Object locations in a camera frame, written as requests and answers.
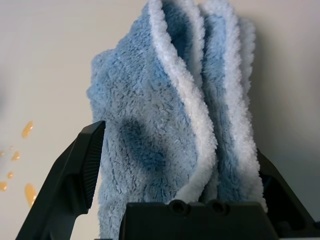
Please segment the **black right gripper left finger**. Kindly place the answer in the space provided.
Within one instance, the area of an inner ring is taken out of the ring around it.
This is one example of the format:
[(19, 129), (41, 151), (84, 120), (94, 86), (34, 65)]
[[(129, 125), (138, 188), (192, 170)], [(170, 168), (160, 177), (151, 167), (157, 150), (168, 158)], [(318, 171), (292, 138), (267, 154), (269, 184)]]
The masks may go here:
[(90, 124), (56, 159), (18, 235), (18, 240), (68, 240), (78, 216), (92, 206), (106, 123)]

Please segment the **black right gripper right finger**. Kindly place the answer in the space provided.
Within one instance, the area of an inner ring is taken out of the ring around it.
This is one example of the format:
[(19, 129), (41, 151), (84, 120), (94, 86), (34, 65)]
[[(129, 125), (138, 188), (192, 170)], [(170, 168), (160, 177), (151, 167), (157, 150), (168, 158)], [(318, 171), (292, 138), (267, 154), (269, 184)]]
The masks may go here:
[(280, 239), (318, 238), (320, 223), (315, 221), (292, 191), (277, 168), (260, 151), (259, 175), (263, 184), (267, 216)]

